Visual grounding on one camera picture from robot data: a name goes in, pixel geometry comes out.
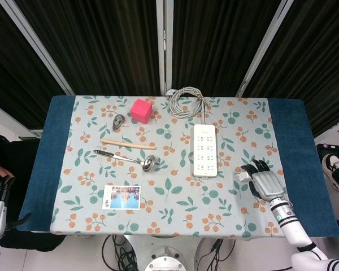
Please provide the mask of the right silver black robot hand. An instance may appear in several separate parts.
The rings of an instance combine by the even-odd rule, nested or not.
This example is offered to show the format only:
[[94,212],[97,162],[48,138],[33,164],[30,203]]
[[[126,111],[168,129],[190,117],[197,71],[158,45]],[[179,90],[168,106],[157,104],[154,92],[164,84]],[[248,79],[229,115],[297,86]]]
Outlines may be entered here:
[[263,160],[253,159],[252,164],[242,165],[242,173],[246,173],[245,181],[253,196],[271,202],[274,199],[282,198],[284,190],[280,181],[267,163]]

